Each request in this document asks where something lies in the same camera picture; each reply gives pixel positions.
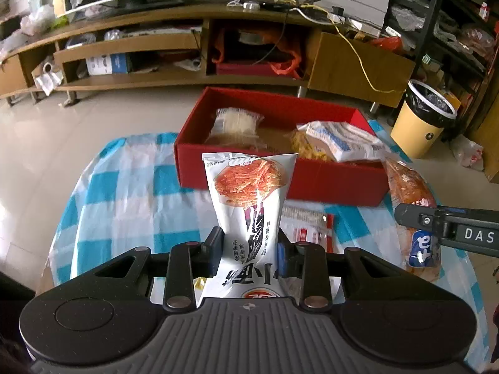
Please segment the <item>orange plastic bag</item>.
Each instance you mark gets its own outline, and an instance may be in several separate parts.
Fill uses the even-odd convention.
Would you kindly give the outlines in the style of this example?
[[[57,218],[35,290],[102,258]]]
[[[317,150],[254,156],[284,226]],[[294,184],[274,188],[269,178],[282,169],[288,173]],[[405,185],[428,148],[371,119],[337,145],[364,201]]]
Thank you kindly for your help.
[[[301,46],[283,31],[221,30],[210,48],[217,75],[301,79]]]

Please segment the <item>white noodle snack bag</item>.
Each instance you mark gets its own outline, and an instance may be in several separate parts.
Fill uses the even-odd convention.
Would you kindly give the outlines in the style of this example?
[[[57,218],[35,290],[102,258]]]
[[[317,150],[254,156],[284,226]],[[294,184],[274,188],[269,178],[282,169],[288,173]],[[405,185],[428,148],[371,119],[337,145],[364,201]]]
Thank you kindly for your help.
[[[278,280],[278,232],[297,157],[202,156],[224,240],[218,270],[206,281],[201,300],[285,296]]]

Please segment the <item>wooden TV stand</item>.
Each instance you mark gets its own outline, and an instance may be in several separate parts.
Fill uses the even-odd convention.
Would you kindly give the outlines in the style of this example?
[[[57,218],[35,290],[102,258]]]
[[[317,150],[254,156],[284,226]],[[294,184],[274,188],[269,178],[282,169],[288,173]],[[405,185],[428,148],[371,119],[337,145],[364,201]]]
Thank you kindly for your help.
[[[301,79],[217,75],[210,48],[221,30],[283,31],[301,46]],[[128,74],[90,76],[89,57],[127,53]],[[169,85],[262,84],[296,86],[396,106],[414,63],[392,51],[354,38],[354,30],[330,21],[312,21],[304,10],[284,13],[222,4],[155,9],[103,19],[87,19],[33,37],[1,62],[1,96],[39,95],[36,74],[53,63],[70,99],[82,91]]]

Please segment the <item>red cardboard box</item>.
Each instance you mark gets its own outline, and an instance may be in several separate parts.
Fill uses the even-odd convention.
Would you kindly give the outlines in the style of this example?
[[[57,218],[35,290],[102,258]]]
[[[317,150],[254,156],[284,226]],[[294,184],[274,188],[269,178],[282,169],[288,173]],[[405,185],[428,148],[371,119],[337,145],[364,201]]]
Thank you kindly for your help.
[[[207,87],[201,94],[174,142],[175,165],[181,187],[207,189],[204,153],[234,152],[231,147],[206,144],[216,111],[236,107],[263,115],[261,125],[287,134],[311,121],[347,122],[369,134],[374,131],[354,107],[245,89]],[[297,159],[288,198],[375,207],[385,197],[388,182],[379,161],[326,162]]]

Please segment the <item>blue white checkered tablecloth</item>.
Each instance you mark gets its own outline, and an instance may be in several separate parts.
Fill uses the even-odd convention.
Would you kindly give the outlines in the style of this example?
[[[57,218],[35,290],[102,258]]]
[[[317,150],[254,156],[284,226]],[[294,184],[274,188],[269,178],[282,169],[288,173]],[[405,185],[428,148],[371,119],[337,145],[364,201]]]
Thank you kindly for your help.
[[[169,252],[185,240],[204,241],[216,225],[207,191],[181,188],[174,164],[174,132],[114,139],[85,168],[60,219],[49,251],[54,286],[133,247]],[[387,194],[376,207],[288,200],[286,205],[333,216],[333,245],[363,249],[402,266],[398,235]],[[442,248],[442,270],[434,284],[465,300],[478,320],[466,362],[478,372],[490,358],[486,310],[465,251]]]

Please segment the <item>orange bread pack blue label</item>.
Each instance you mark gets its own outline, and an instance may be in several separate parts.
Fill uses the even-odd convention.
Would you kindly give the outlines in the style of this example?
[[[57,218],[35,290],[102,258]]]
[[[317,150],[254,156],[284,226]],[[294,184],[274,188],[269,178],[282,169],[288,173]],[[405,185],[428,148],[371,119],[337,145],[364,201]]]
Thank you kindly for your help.
[[[441,251],[432,237],[436,199],[423,177],[399,156],[384,160],[403,268],[424,280],[440,276]]]

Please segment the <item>white biscuit pack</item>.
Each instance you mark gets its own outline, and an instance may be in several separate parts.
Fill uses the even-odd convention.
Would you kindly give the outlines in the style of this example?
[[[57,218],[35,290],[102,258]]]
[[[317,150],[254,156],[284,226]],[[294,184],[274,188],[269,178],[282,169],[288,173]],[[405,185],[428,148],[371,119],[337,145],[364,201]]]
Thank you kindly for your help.
[[[336,163],[382,161],[389,152],[380,138],[347,122],[298,124],[290,137],[301,158]]]

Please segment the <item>waffle snack pack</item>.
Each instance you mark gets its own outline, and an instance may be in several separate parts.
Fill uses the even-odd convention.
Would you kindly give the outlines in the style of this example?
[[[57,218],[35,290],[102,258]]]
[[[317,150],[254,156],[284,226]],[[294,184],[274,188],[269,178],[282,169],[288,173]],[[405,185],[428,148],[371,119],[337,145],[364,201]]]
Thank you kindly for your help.
[[[257,133],[262,120],[262,115],[242,108],[218,109],[205,144],[248,150],[265,149],[266,143]]]

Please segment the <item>yellow trash bin black bag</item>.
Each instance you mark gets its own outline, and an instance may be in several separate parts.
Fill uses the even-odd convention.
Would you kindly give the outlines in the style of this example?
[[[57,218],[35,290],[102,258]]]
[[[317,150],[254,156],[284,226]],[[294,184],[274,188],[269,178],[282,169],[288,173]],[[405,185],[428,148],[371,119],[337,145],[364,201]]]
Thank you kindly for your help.
[[[391,138],[409,158],[421,158],[456,117],[456,109],[441,93],[412,79]]]

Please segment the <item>white blue box on shelf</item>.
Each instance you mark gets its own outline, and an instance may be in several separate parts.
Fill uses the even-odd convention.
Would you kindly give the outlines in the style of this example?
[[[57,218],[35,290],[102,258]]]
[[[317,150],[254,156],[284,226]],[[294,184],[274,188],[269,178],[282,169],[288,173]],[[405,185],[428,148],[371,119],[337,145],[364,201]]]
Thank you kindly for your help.
[[[90,76],[128,74],[132,70],[132,64],[127,53],[89,57],[85,62]]]

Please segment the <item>white plastic bag on floor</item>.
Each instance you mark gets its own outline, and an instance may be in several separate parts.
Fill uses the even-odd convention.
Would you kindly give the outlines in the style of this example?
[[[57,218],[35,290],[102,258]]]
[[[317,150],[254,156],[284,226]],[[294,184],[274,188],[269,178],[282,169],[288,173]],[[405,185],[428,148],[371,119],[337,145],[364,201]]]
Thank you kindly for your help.
[[[483,147],[459,135],[450,142],[450,149],[458,164],[477,171],[484,170]]]

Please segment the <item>red white snack packet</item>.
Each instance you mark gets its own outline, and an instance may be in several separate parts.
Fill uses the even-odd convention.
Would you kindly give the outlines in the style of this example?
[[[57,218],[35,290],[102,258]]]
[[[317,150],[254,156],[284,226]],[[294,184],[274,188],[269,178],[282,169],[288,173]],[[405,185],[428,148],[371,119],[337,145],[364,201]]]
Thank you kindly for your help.
[[[280,228],[292,243],[310,242],[333,253],[333,221],[333,214],[285,205]]]

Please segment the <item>black storage shelf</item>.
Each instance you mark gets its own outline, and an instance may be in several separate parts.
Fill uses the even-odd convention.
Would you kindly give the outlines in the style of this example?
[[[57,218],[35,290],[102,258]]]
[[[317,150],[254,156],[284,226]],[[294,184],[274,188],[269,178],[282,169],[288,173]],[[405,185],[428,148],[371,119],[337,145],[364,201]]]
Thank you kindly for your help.
[[[498,0],[390,0],[385,26],[408,44],[413,78],[459,99],[442,140],[465,132],[498,66]]]

